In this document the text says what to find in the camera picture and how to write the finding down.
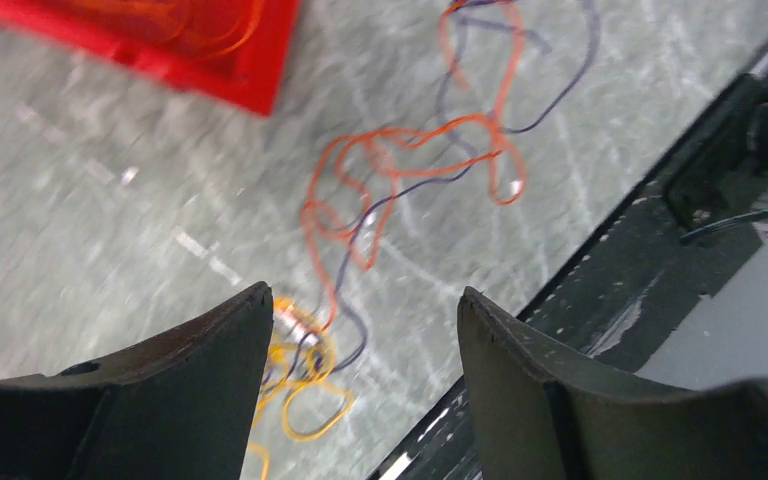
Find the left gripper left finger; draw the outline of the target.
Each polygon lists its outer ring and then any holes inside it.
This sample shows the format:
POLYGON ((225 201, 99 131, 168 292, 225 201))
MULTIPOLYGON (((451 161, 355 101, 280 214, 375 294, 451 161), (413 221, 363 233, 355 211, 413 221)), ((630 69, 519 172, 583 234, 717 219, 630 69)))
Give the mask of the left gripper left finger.
POLYGON ((0 479, 236 479, 273 328, 259 282, 53 375, 0 380, 0 479))

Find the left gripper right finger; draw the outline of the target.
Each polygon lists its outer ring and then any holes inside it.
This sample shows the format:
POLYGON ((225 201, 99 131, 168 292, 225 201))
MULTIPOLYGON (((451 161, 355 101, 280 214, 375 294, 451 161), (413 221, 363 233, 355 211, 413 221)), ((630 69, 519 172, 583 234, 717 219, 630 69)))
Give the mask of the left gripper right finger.
POLYGON ((768 378, 701 391, 644 379, 470 287, 457 330, 487 479, 768 479, 768 378))

